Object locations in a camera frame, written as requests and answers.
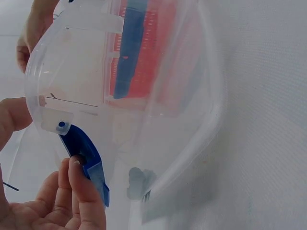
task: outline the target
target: red object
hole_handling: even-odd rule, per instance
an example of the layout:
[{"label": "red object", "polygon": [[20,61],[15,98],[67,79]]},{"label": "red object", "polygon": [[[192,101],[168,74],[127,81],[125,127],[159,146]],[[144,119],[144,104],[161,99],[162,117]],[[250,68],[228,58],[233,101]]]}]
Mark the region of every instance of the red object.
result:
[{"label": "red object", "polygon": [[[122,0],[119,15],[124,17],[127,0]],[[126,98],[147,98],[158,74],[162,57],[172,34],[177,0],[149,0],[139,60]],[[120,51],[121,34],[115,35],[114,52]],[[111,63],[110,95],[114,94],[118,58]]]}]

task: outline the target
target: hand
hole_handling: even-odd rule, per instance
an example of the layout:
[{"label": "hand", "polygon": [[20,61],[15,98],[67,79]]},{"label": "hand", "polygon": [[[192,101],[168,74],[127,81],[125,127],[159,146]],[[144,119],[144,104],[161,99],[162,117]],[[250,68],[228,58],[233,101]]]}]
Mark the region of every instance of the hand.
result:
[{"label": "hand", "polygon": [[38,41],[53,22],[52,13],[40,13],[32,10],[24,26],[24,30],[17,42],[17,63],[25,73],[30,55]]},{"label": "hand", "polygon": [[[24,98],[0,102],[0,150],[13,131],[30,123]],[[10,204],[0,185],[0,229],[105,230],[106,216],[95,186],[84,176],[78,159],[71,158],[65,159],[59,172],[44,181],[35,201]]]}]

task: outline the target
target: black wire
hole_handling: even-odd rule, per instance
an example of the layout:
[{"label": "black wire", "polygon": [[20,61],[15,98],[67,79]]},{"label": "black wire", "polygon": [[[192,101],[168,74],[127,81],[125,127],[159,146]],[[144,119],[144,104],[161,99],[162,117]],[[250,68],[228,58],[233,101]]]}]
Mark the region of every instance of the black wire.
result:
[{"label": "black wire", "polygon": [[15,188],[15,187],[13,187],[13,186],[11,186],[11,185],[5,183],[5,182],[3,182],[3,184],[6,185],[6,186],[8,186],[8,187],[11,188],[11,189],[14,189],[15,191],[19,191],[18,188]]},{"label": "black wire", "polygon": [[68,100],[56,98],[56,97],[54,96],[53,93],[51,93],[50,95],[51,95],[51,97],[45,97],[45,98],[47,98],[47,99],[55,99],[55,100],[59,100],[59,101],[63,101],[63,102],[70,102],[70,103],[76,103],[76,104],[83,104],[83,105],[87,105],[87,106],[99,108],[99,106],[92,105],[92,104],[85,104],[85,103],[81,103],[81,102],[73,102],[73,101],[68,101]]}]

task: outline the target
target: clear plastic edge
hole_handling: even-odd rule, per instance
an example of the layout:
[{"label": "clear plastic edge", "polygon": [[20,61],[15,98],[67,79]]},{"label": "clear plastic edge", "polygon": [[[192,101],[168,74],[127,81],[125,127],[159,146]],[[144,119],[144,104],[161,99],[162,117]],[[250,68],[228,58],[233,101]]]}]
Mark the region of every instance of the clear plastic edge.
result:
[{"label": "clear plastic edge", "polygon": [[203,33],[205,34],[205,46],[208,52],[210,66],[210,83],[213,93],[213,108],[211,117],[204,122],[191,138],[188,145],[183,149],[176,160],[171,164],[167,171],[151,186],[150,197],[157,197],[164,189],[168,187],[189,165],[190,163],[208,146],[211,140],[216,136],[224,120],[225,107],[227,105],[227,86],[223,73],[219,70],[217,63],[221,63],[219,53],[216,52],[217,44],[214,39],[214,33],[210,28],[208,16],[210,13],[202,1],[198,2],[198,13],[200,14]]}]

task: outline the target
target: finger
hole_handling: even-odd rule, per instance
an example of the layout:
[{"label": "finger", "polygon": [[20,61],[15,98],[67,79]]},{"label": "finger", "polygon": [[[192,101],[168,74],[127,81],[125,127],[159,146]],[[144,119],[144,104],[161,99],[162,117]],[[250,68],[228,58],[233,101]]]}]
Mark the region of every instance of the finger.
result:
[{"label": "finger", "polygon": [[81,219],[80,219],[79,201],[77,199],[76,194],[73,192],[72,193],[72,218],[70,221],[68,221],[65,227],[70,230],[78,230],[80,225],[81,225]]},{"label": "finger", "polygon": [[30,58],[30,52],[27,46],[17,46],[16,48],[17,64],[19,69],[25,73]]},{"label": "finger", "polygon": [[106,229],[103,201],[94,184],[84,176],[80,162],[74,157],[69,162],[69,181],[79,201],[81,226],[84,229]]},{"label": "finger", "polygon": [[68,179],[69,158],[62,161],[59,170],[59,188],[54,203],[53,212],[46,216],[52,223],[64,227],[72,218],[71,211],[71,185]]},{"label": "finger", "polygon": [[48,213],[52,212],[59,187],[59,172],[53,172],[43,182],[34,203],[34,210],[44,218]]},{"label": "finger", "polygon": [[26,128],[32,122],[25,98],[4,99],[0,102],[0,151],[14,131]]},{"label": "finger", "polygon": [[9,211],[10,211],[9,202],[5,198],[3,180],[2,180],[2,170],[0,166],[0,222],[8,215]]}]

